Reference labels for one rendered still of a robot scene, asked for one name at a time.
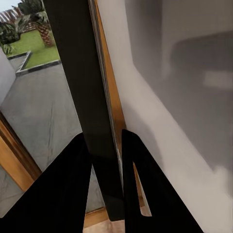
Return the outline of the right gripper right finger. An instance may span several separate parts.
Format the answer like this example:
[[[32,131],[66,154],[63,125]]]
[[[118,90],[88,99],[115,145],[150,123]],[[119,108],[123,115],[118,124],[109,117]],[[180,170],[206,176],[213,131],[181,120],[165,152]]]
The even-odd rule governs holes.
[[[152,216],[140,211],[133,168]],[[140,137],[122,130],[125,233],[204,233]]]

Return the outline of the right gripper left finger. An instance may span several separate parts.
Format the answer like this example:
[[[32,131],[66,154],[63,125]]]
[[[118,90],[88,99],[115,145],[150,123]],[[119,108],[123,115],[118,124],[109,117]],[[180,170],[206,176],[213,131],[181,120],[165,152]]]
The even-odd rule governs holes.
[[[80,133],[0,219],[0,233],[83,233],[91,168]]]

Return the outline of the poster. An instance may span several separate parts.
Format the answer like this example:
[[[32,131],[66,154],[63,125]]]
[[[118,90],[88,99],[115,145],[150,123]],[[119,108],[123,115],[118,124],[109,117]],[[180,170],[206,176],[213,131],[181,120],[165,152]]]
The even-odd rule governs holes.
[[[125,220],[115,127],[95,0],[43,0],[110,221]]]

